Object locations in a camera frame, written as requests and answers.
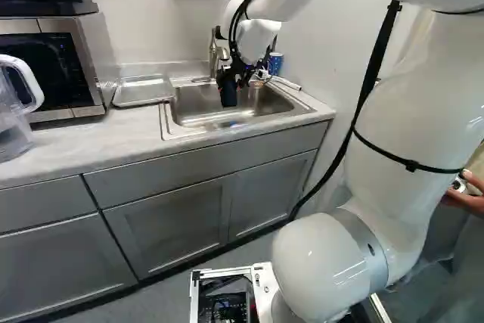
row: gray cabinet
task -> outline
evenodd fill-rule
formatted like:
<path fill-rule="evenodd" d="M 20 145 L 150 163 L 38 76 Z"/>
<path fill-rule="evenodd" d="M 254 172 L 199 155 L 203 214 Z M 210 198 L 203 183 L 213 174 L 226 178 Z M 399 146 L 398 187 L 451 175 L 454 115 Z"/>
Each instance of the gray cabinet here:
<path fill-rule="evenodd" d="M 223 245 L 233 185 L 227 175 L 105 211 L 138 277 Z"/>
<path fill-rule="evenodd" d="M 309 151 L 237 173 L 231 241 L 287 217 L 301 195 L 315 155 L 316 151 Z"/>
<path fill-rule="evenodd" d="M 101 208 L 203 182 L 318 149 L 327 123 L 315 123 L 168 157 L 86 173 Z"/>
<path fill-rule="evenodd" d="M 0 232 L 95 211 L 94 202 L 78 175 L 0 190 Z"/>
<path fill-rule="evenodd" d="M 134 283 L 97 213 L 0 236 L 0 321 L 19 321 Z"/>

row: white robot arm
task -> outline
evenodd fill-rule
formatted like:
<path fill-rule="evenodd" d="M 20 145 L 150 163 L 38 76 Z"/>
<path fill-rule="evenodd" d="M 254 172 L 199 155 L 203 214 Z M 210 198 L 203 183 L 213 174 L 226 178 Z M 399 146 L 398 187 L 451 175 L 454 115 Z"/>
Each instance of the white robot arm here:
<path fill-rule="evenodd" d="M 352 199 L 290 223 L 273 244 L 282 297 L 306 322 L 327 321 L 415 264 L 440 197 L 484 138 L 484 0 L 401 1 L 436 12 L 361 110 L 345 160 Z M 243 2 L 228 5 L 224 37 Z M 257 65 L 280 22 L 308 2 L 251 0 L 231 51 Z"/>

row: gray countertop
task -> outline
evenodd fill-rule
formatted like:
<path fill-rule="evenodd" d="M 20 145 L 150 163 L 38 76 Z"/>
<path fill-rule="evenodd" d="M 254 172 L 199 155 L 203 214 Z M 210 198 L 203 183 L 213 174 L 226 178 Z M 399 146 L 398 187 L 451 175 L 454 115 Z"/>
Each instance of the gray countertop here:
<path fill-rule="evenodd" d="M 335 112 L 303 92 L 279 85 L 316 111 L 196 137 L 163 140 L 158 105 L 112 109 L 100 121 L 34 131 L 35 146 L 0 164 L 0 188 L 10 188 L 289 129 L 323 120 Z"/>

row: black cable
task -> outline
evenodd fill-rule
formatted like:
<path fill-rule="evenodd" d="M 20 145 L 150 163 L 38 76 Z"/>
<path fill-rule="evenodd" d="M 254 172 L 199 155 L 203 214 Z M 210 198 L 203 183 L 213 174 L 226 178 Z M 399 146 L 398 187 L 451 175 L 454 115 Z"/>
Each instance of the black cable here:
<path fill-rule="evenodd" d="M 210 317 L 210 318 L 211 318 L 211 320 L 210 320 L 210 321 L 211 321 L 212 323 L 216 323 L 216 322 L 215 322 L 215 304 L 217 304 L 217 302 L 216 302 L 216 300 L 213 300 L 213 301 L 212 301 L 212 308 L 211 308 L 211 310 L 210 310 L 210 312 L 211 312 L 211 317 Z"/>
<path fill-rule="evenodd" d="M 460 173 L 464 170 L 463 167 L 461 168 L 454 168 L 454 169 L 444 169 L 444 168 L 436 168 L 434 166 L 426 166 L 425 164 L 420 164 L 416 160 L 410 160 L 406 159 L 403 157 L 399 157 L 398 155 L 395 155 L 393 153 L 390 153 L 389 151 L 386 151 L 375 144 L 369 142 L 367 139 L 365 139 L 359 132 L 356 131 L 356 129 L 353 127 L 353 134 L 355 134 L 355 137 L 358 138 L 359 141 L 361 141 L 364 145 L 369 147 L 370 149 L 373 149 L 377 153 L 383 155 L 384 157 L 393 160 L 394 162 L 398 164 L 402 164 L 406 170 L 409 172 L 415 172 L 416 170 L 423 170 L 425 172 L 430 172 L 430 173 L 437 173 L 437 174 L 457 174 Z"/>
<path fill-rule="evenodd" d="M 474 9 L 472 11 L 457 11 L 457 12 L 435 11 L 435 12 L 440 14 L 448 14 L 448 15 L 469 15 L 469 14 L 475 14 L 475 13 L 482 13 L 484 12 L 484 8 Z"/>
<path fill-rule="evenodd" d="M 243 0 L 231 19 L 230 27 L 228 28 L 228 41 L 229 41 L 229 46 L 231 47 L 231 53 L 237 51 L 237 43 L 235 42 L 235 37 L 237 34 L 237 25 L 239 23 L 239 20 L 242 14 L 245 14 L 247 12 L 247 6 L 251 1 L 252 0 Z"/>
<path fill-rule="evenodd" d="M 269 73 L 269 67 L 268 67 L 269 64 L 272 65 L 272 62 L 270 59 L 267 60 L 267 73 Z M 265 85 L 267 82 L 270 82 L 272 80 L 272 77 L 274 77 L 274 75 L 271 75 L 271 77 L 268 77 L 267 79 L 265 79 L 263 85 Z"/>
<path fill-rule="evenodd" d="M 378 33 L 377 41 L 375 42 L 373 51 L 371 52 L 370 60 L 368 61 L 368 67 L 366 69 L 365 78 L 363 79 L 363 83 L 361 85 L 360 95 L 358 98 L 358 103 L 356 105 L 355 114 L 351 122 L 351 126 L 349 127 L 343 143 L 341 144 L 340 149 L 338 150 L 335 158 L 333 159 L 333 162 L 331 162 L 331 165 L 327 169 L 326 173 L 318 181 L 318 183 L 316 183 L 311 191 L 309 191 L 306 196 L 301 198 L 296 203 L 296 206 L 294 206 L 289 214 L 289 221 L 293 221 L 296 218 L 297 213 L 301 210 L 301 207 L 304 206 L 304 204 L 308 200 L 310 200 L 311 197 L 313 197 L 321 190 L 323 185 L 326 184 L 326 182 L 331 178 L 338 166 L 341 164 L 341 160 L 343 160 L 346 154 L 346 150 L 348 149 L 349 140 L 351 139 L 352 131 L 354 126 L 356 125 L 356 121 L 358 120 L 361 108 L 363 107 L 363 104 L 365 103 L 367 97 L 369 96 L 371 90 L 375 85 L 375 82 L 377 81 L 378 73 L 380 72 L 383 57 L 385 55 L 385 50 L 388 45 L 390 35 L 392 34 L 395 19 L 401 9 L 402 6 L 400 5 L 400 2 L 396 0 L 392 0 L 390 5 L 388 6 L 388 11 L 380 28 L 380 32 Z"/>

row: metal tray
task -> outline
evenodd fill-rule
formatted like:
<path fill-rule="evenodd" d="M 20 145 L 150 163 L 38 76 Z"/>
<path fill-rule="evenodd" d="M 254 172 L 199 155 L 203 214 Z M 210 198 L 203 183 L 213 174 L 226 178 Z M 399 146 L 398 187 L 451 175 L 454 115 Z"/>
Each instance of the metal tray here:
<path fill-rule="evenodd" d="M 175 97 L 175 88 L 166 75 L 126 77 L 116 89 L 113 105 L 133 107 L 168 102 Z"/>

